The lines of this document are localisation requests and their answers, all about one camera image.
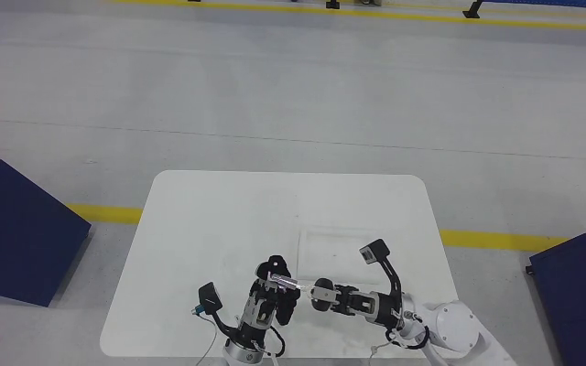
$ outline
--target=black robot arm segment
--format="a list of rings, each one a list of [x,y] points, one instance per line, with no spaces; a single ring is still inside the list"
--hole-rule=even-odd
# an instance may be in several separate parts
[[[402,308],[401,281],[388,262],[390,254],[382,239],[360,249],[367,264],[378,262],[391,282],[389,294],[362,293],[348,285],[335,285],[327,278],[320,278],[311,289],[311,304],[319,311],[331,311],[347,316],[362,315],[366,321],[394,329],[399,325]]]
[[[377,239],[361,248],[359,252],[364,258],[366,264],[372,264],[374,262],[381,264],[383,271],[385,271],[386,276],[391,282],[391,292],[389,295],[401,295],[401,281],[399,280],[399,276],[396,274],[395,269],[388,261],[387,257],[391,251],[388,250],[385,241]]]

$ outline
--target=blue barrier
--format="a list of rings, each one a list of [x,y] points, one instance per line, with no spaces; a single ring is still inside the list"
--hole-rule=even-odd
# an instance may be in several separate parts
[[[90,226],[0,160],[0,296],[48,307]]]
[[[586,0],[487,0],[488,3],[508,3],[508,4],[533,4],[533,5],[554,5],[554,6],[572,6],[586,7]],[[477,0],[472,3],[469,10],[464,10],[464,16],[468,18],[479,18],[478,9],[483,4],[483,0]]]

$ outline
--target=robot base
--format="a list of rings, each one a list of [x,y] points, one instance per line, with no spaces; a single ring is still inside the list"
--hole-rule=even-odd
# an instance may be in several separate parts
[[[263,362],[263,352],[249,350],[227,339],[222,355],[229,366],[255,366]]]

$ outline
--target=floor marking line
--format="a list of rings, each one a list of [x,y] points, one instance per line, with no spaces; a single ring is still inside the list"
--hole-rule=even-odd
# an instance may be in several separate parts
[[[361,16],[361,17],[378,17],[389,19],[420,20],[437,23],[459,23],[475,24],[484,26],[502,26],[502,27],[532,27],[532,28],[551,28],[551,29],[572,29],[586,30],[586,24],[570,23],[547,23],[525,20],[503,20],[503,19],[467,19],[463,16],[427,16],[416,14],[390,13],[385,11],[367,11],[367,10],[348,10],[348,9],[325,9],[317,7],[299,6],[278,6],[278,5],[254,5],[254,4],[234,4],[234,3],[197,3],[187,0],[111,0],[118,4],[140,4],[140,5],[172,5],[172,6],[193,6],[226,10],[249,10],[249,11],[267,11],[282,13],[305,13],[319,14],[329,16]]]
[[[140,217],[143,214],[142,209],[132,207],[83,204],[68,204],[66,206],[73,212],[82,216],[87,221],[138,224]]]
[[[87,221],[138,224],[142,209],[117,206],[68,204]],[[439,230],[446,246],[510,251],[542,252],[568,240],[562,237],[518,235],[501,232]]]
[[[354,4],[362,5],[357,3],[355,0],[338,0],[340,4]],[[314,0],[312,4],[324,4],[324,1]],[[397,4],[384,2],[382,7],[388,8],[405,8],[405,9],[421,9],[421,10],[440,10],[440,11],[457,11],[468,10],[469,6],[445,6],[445,5],[417,5],[417,4]],[[514,10],[514,9],[484,9],[482,13],[496,13],[496,14],[511,14],[520,16],[566,16],[566,17],[586,17],[586,13],[571,13],[571,12],[549,12],[542,10]]]

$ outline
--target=black post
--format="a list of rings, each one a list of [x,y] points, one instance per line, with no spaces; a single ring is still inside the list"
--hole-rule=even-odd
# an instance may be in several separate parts
[[[340,3],[337,0],[326,1],[326,9],[340,9]]]
[[[467,18],[478,19],[480,17],[478,15],[478,9],[480,9],[480,5],[482,5],[482,4],[483,4],[483,0],[476,0],[470,6],[470,10],[463,11],[464,16],[466,16]]]

